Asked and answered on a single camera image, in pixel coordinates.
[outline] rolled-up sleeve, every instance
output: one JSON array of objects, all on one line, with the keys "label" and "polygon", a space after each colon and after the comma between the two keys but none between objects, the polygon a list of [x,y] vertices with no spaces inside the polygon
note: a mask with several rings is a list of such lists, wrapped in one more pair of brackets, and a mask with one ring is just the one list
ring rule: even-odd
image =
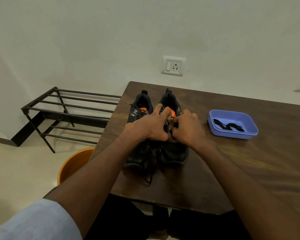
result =
[{"label": "rolled-up sleeve", "polygon": [[40,199],[0,226],[0,240],[82,240],[80,231],[57,202]]}]

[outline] wooden table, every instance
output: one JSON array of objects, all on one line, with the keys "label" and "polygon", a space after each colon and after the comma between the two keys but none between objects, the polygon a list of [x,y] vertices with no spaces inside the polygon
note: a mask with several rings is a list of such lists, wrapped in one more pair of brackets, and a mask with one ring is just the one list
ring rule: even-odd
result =
[{"label": "wooden table", "polygon": [[[130,110],[126,102],[132,103],[141,90],[147,90],[155,106],[166,88],[129,82],[92,157],[122,132]],[[300,211],[300,105],[170,88],[182,110],[198,114],[208,138],[260,184]],[[258,127],[258,135],[249,140],[214,136],[207,125],[212,109],[247,113]],[[150,186],[139,174],[123,169],[111,193],[203,213],[233,209],[212,172],[192,150],[183,167],[157,169]]]}]

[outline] hand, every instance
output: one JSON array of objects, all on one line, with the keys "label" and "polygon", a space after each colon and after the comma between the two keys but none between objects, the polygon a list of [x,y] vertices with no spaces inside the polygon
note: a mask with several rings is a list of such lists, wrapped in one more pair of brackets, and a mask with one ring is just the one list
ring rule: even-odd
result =
[{"label": "hand", "polygon": [[165,108],[161,114],[162,104],[158,104],[152,114],[147,114],[133,123],[127,123],[124,130],[135,130],[136,135],[141,135],[141,139],[154,141],[167,141],[169,135],[164,131],[166,120],[171,120],[171,110]]},{"label": "hand", "polygon": [[172,136],[179,142],[193,148],[195,143],[206,137],[196,113],[185,109],[183,114],[174,118],[170,124]]}]

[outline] outlet cover plate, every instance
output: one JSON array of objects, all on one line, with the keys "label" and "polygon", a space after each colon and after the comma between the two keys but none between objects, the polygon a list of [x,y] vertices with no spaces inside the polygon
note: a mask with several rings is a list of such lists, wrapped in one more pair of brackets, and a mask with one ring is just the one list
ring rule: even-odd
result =
[{"label": "outlet cover plate", "polygon": [[[187,59],[184,57],[176,56],[163,56],[161,74],[172,76],[183,76],[183,70]],[[170,69],[167,70],[168,62],[170,63]]]}]

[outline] person's left hand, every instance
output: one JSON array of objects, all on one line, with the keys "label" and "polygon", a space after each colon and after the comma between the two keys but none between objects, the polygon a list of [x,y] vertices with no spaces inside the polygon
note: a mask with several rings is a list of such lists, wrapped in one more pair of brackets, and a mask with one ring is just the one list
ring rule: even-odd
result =
[{"label": "person's left hand", "polygon": [[154,141],[167,141],[169,135],[164,131],[166,120],[171,120],[171,110],[167,107],[161,114],[162,104],[158,104],[152,114],[147,114],[133,123],[127,123],[124,130],[133,130],[136,135],[141,135],[142,139]]}]

